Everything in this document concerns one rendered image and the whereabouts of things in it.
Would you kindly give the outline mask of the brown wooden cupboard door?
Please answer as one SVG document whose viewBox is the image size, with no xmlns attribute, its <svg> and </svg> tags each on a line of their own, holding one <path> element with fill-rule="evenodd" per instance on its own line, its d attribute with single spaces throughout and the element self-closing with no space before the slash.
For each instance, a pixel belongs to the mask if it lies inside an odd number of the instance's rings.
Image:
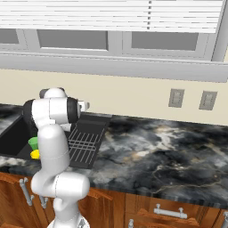
<svg viewBox="0 0 228 228">
<path fill-rule="evenodd" d="M 127 228 L 125 204 L 125 193 L 90 188 L 78 208 L 90 228 Z"/>
<path fill-rule="evenodd" d="M 20 178 L 0 173 L 0 228 L 42 228 L 26 201 Z"/>
</svg>

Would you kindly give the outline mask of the brown wooden drawer front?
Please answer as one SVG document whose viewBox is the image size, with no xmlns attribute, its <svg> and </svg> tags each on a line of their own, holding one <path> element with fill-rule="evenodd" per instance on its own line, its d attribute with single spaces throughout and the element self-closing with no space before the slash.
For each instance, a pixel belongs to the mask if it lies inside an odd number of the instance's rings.
<svg viewBox="0 0 228 228">
<path fill-rule="evenodd" d="M 158 215 L 155 208 L 171 212 L 180 212 L 181 208 L 187 218 Z M 218 228 L 216 220 L 219 215 L 219 208 L 126 194 L 126 224 L 133 219 L 134 228 Z"/>
</svg>

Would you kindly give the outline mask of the grey wall socket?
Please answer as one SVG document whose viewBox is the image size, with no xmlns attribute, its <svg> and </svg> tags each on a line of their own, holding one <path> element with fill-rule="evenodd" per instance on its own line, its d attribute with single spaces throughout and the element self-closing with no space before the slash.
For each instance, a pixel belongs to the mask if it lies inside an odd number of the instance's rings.
<svg viewBox="0 0 228 228">
<path fill-rule="evenodd" d="M 201 96 L 199 109 L 200 110 L 212 110 L 215 105 L 216 96 L 217 96 L 217 92 L 204 91 Z"/>
<path fill-rule="evenodd" d="M 171 89 L 169 96 L 169 107 L 181 108 L 183 103 L 183 89 Z"/>
</svg>

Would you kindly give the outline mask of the grey window frame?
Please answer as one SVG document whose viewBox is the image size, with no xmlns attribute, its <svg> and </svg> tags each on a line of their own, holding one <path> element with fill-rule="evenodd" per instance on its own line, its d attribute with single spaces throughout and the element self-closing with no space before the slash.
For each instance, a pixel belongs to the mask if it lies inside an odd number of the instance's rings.
<svg viewBox="0 0 228 228">
<path fill-rule="evenodd" d="M 226 0 L 206 33 L 0 28 L 0 68 L 224 82 Z"/>
</svg>

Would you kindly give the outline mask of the black sink with drainer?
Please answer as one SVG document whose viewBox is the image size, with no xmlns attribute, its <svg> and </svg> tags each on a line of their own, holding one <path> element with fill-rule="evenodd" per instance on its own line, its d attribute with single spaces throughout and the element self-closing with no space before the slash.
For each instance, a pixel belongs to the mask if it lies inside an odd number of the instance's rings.
<svg viewBox="0 0 228 228">
<path fill-rule="evenodd" d="M 109 126 L 111 115 L 84 113 L 70 132 L 68 138 L 70 166 L 91 169 Z M 29 130 L 19 116 L 0 134 L 0 155 L 31 160 L 28 143 Z"/>
</svg>

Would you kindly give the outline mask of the green cup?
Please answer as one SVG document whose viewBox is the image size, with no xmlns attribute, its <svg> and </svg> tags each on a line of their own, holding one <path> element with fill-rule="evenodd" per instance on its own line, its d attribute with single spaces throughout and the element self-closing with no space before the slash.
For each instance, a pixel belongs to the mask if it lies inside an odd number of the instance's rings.
<svg viewBox="0 0 228 228">
<path fill-rule="evenodd" d="M 32 137 L 28 140 L 29 146 L 32 148 L 32 150 L 37 150 L 38 149 L 38 143 L 37 143 L 37 138 Z"/>
</svg>

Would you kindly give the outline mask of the white window blind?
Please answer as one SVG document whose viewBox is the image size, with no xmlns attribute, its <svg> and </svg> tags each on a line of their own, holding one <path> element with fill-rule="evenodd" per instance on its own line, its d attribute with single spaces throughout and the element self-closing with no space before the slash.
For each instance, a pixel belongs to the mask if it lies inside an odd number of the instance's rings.
<svg viewBox="0 0 228 228">
<path fill-rule="evenodd" d="M 0 0 L 0 29 L 206 33 L 225 0 Z"/>
</svg>

